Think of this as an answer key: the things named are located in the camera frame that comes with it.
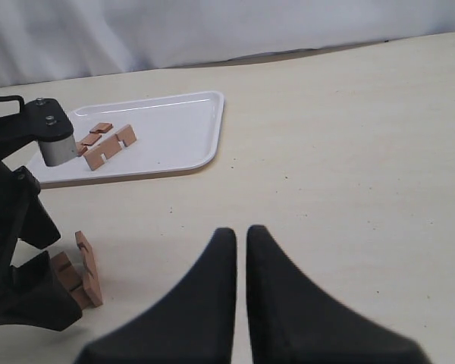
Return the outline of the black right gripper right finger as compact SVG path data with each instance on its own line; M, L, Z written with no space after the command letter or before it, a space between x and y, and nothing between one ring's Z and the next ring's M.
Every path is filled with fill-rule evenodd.
M263 225L246 235L246 306L255 363L428 363L414 340L348 308L291 261Z

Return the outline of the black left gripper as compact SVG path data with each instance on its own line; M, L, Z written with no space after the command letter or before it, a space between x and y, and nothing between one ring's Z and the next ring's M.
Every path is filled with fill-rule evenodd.
M39 181L3 162L32 142L24 109L0 117L0 325L63 331L83 313L47 251L61 234L39 199Z

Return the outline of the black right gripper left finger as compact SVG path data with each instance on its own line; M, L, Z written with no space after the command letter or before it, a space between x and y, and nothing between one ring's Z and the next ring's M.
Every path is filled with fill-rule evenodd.
M155 305L87 344L78 363L229 363L237 304L237 238L215 230L186 275Z

